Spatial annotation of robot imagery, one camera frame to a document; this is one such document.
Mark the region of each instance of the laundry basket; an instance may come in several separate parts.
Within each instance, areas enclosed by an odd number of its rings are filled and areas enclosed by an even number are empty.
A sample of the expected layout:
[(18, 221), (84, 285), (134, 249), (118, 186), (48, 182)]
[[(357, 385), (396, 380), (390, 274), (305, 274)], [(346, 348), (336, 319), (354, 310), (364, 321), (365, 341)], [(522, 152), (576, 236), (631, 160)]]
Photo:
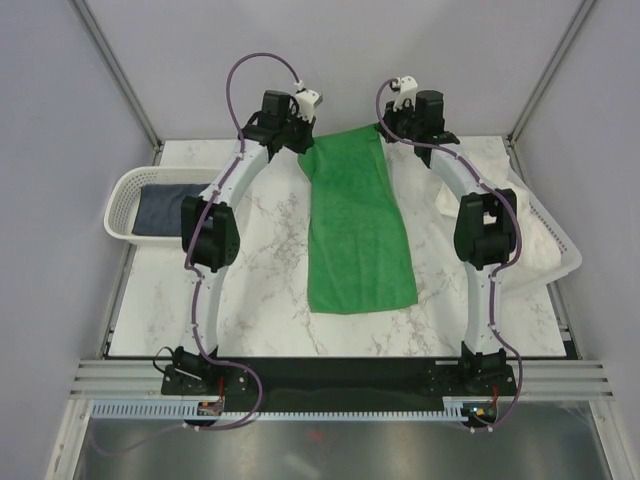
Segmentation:
[(208, 184), (219, 169), (185, 167), (141, 167), (127, 172), (116, 184), (104, 214), (104, 228), (109, 235), (134, 245), (180, 247), (180, 237), (133, 235), (133, 225), (140, 205), (140, 191), (145, 185)]

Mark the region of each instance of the green towel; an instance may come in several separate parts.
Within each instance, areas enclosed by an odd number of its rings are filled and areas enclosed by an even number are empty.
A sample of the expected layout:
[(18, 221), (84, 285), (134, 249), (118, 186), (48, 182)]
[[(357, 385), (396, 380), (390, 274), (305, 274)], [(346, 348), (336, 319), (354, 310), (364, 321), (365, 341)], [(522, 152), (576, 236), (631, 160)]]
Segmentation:
[(317, 138), (298, 163), (311, 182), (311, 311), (376, 312), (417, 303), (407, 232), (375, 128)]

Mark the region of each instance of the white connector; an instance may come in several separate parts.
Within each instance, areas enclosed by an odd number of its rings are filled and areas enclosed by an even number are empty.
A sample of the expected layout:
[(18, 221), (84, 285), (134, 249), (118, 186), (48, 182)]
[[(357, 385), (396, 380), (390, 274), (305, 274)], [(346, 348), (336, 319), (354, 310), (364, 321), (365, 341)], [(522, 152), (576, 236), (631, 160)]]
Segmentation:
[(298, 117), (305, 122), (311, 123), (316, 116), (316, 107), (322, 103), (322, 94), (304, 89), (294, 96), (298, 102)]
[(416, 105), (416, 94), (418, 93), (418, 82), (413, 77), (402, 77), (397, 79), (391, 87), (398, 91), (398, 96), (396, 97), (396, 101), (393, 104), (393, 110), (398, 111), (401, 108), (408, 106), (415, 107)]

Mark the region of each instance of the white basket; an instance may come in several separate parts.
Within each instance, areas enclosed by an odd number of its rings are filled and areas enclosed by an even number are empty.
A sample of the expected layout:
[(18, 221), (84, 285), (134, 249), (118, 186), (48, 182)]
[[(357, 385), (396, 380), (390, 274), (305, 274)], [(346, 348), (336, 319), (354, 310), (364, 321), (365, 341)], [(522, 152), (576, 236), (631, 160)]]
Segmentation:
[(140, 205), (140, 191), (145, 185), (209, 184), (220, 170), (215, 168), (141, 167), (127, 172), (113, 189), (104, 214), (104, 228), (109, 235), (134, 245), (180, 247), (180, 237), (133, 235), (133, 225)]
[(518, 187), (524, 188), (529, 192), (529, 206), (531, 213), (538, 217), (545, 228), (549, 230), (549, 233), (551, 233), (551, 236), (555, 239), (558, 245), (561, 255), (560, 265), (547, 272), (531, 272), (528, 277), (514, 275), (509, 279), (509, 272), (507, 270), (505, 272), (507, 280), (505, 282), (505, 293), (509, 295), (519, 295), (522, 293), (528, 293), (534, 288), (547, 285), (568, 275), (582, 264), (582, 254), (564, 230), (560, 228), (560, 225), (558, 225), (558, 222), (554, 220), (549, 211), (544, 208), (540, 200), (538, 200), (533, 192), (529, 190), (529, 187), (525, 185), (522, 179), (518, 177), (513, 170), (509, 169), (507, 179)]

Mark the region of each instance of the gray wall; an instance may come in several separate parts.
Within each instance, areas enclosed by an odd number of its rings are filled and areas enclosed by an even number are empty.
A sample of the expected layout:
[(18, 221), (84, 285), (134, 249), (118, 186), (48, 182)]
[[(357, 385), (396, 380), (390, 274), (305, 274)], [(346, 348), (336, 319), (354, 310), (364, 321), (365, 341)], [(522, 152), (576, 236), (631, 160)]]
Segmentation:
[[(158, 135), (235, 134), (225, 76), (242, 55), (285, 56), (323, 92), (316, 133), (374, 122), (375, 92), (413, 75), (446, 95), (459, 134), (508, 133), (579, 0), (88, 0)], [(292, 89), (268, 60), (238, 70), (240, 119), (264, 88)]]
[(536, 193), (584, 256), (563, 288), (640, 451), (640, 2), (596, 7), (520, 142)]
[(0, 478), (42, 478), (123, 244), (102, 214), (151, 148), (64, 0), (0, 18)]

